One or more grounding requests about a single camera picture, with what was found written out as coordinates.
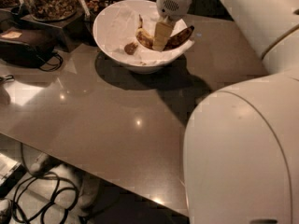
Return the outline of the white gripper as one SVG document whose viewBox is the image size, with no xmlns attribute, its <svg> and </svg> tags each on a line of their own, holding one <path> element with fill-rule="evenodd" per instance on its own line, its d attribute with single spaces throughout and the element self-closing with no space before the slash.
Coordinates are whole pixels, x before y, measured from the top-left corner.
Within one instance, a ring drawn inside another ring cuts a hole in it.
<svg viewBox="0 0 299 224">
<path fill-rule="evenodd" d="M 155 25 L 153 49 L 163 51 L 174 29 L 174 21 L 179 21 L 188 12 L 192 0 L 156 0 L 159 20 Z"/>
</svg>

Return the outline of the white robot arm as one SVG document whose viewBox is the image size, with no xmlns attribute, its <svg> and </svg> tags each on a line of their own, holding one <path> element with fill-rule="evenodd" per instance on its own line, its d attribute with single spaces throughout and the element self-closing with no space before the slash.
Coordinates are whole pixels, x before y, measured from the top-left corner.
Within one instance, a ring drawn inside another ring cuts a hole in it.
<svg viewBox="0 0 299 224">
<path fill-rule="evenodd" d="M 183 145 L 190 224 L 299 224 L 299 0 L 221 0 L 267 76 L 208 95 Z"/>
</svg>

